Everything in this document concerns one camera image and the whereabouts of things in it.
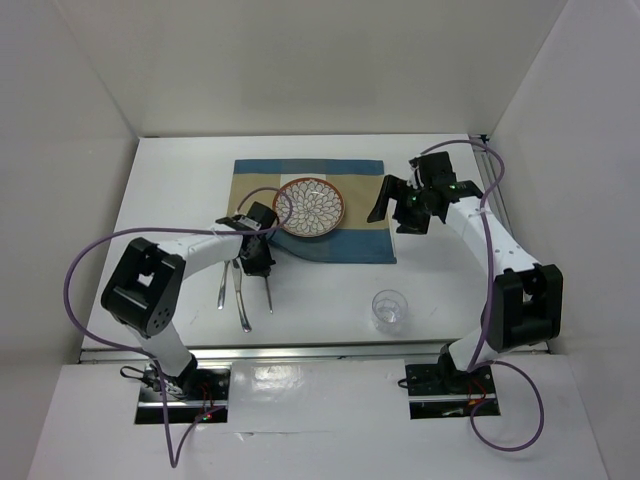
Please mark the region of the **silver spoon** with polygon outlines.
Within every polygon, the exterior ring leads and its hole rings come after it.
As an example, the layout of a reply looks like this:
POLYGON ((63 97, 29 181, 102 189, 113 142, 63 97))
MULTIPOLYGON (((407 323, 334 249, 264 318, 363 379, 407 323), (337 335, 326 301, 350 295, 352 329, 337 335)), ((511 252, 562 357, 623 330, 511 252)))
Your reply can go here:
POLYGON ((265 284, 265 291, 266 291, 266 297, 267 297, 267 302, 268 302, 268 310, 270 314, 274 313, 274 308, 273 308, 273 300, 272 300, 272 294, 271 294, 271 288, 269 285, 269 277, 265 276, 264 277, 264 284, 265 284))

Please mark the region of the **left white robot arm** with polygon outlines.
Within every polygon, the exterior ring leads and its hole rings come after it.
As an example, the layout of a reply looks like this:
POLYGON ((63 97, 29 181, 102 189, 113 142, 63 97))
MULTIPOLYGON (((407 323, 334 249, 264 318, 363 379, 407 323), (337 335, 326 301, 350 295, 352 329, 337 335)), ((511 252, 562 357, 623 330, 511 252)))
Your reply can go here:
POLYGON ((198 367, 172 323, 182 283, 216 264, 231 274, 241 328, 252 331, 242 294, 245 276, 267 277, 275 264, 267 234, 276 213, 255 202, 245 214, 216 221, 216 233, 191 234, 163 243, 132 240, 101 297, 102 307, 159 363, 163 389, 176 399, 202 394, 213 383, 198 367))

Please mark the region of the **floral ceramic plate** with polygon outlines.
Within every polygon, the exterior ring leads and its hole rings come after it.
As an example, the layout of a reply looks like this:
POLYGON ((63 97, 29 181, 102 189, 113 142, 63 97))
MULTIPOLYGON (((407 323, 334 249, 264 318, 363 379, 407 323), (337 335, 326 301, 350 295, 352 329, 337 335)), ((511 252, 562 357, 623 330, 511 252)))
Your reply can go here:
POLYGON ((284 231, 301 238, 328 234, 342 221, 346 207, 339 190, 325 179, 305 177, 284 184, 272 209, 285 220, 284 231))

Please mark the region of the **clear drinking glass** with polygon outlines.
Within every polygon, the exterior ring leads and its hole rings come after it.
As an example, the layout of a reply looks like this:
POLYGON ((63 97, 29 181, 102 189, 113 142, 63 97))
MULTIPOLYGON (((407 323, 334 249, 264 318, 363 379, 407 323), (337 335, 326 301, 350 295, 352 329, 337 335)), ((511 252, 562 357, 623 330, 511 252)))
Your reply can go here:
POLYGON ((406 323, 408 317, 408 302, 396 290, 382 290, 371 302, 371 315, 374 327, 385 334, 396 335, 406 323))

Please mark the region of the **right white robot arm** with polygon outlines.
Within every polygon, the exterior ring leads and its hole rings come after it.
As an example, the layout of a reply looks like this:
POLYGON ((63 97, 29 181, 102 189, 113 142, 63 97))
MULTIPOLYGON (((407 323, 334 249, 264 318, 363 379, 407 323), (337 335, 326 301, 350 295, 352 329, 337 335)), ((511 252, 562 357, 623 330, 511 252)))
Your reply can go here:
POLYGON ((436 364, 436 385, 458 393, 479 364, 559 335, 563 275, 518 244, 492 213, 485 193, 471 180, 458 180, 448 153, 416 157, 410 166, 407 180, 384 177, 367 220, 383 219, 393 203, 398 233, 424 235, 438 218, 484 268, 488 286, 481 325, 443 347, 436 364))

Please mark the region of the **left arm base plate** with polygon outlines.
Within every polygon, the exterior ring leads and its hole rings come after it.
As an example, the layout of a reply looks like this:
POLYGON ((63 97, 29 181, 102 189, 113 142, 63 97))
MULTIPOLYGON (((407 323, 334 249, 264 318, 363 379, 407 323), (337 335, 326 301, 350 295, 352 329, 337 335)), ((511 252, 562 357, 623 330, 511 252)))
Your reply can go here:
MULTIPOLYGON (((164 421, 160 382, 153 365, 143 370, 125 366, 120 370, 123 378, 140 383, 134 423, 160 425, 164 421)), ((167 409, 170 424, 190 424, 198 415, 202 423, 226 423, 231 368, 220 366, 204 369, 204 379, 194 391, 184 393, 171 383, 167 389, 167 409)))

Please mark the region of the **silver fork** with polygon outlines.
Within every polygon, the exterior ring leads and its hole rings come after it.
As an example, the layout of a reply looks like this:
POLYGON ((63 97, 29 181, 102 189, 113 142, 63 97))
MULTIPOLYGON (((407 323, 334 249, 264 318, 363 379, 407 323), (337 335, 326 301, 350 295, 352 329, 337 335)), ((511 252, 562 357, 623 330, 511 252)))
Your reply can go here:
POLYGON ((225 306, 226 301, 226 289, 227 289, 227 276, 229 270, 229 261, 225 261, 223 264, 221 282, 219 285, 218 295, 217 295, 217 309, 222 310, 225 306))

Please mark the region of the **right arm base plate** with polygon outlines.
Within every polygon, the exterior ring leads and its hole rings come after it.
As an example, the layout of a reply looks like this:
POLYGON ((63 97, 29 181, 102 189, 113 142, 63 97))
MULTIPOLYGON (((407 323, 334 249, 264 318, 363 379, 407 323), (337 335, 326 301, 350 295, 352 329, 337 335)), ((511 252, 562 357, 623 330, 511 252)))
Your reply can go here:
POLYGON ((436 364, 408 364, 397 386, 408 395, 412 420, 500 416, 493 374, 489 367, 446 379, 436 364))

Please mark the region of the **silver knife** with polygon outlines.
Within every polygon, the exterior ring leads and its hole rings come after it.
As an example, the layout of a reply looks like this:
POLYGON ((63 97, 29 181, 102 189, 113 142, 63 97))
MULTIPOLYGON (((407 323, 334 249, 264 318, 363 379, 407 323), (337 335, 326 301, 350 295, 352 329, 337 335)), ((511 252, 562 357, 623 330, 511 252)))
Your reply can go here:
POLYGON ((245 333, 249 333, 252 331, 252 327, 247 317, 243 294, 242 294, 242 279, 243 279, 242 269, 241 269, 240 262, 236 259, 232 261, 232 277, 233 277, 234 293, 236 298, 240 324, 241 324, 242 330, 245 333))

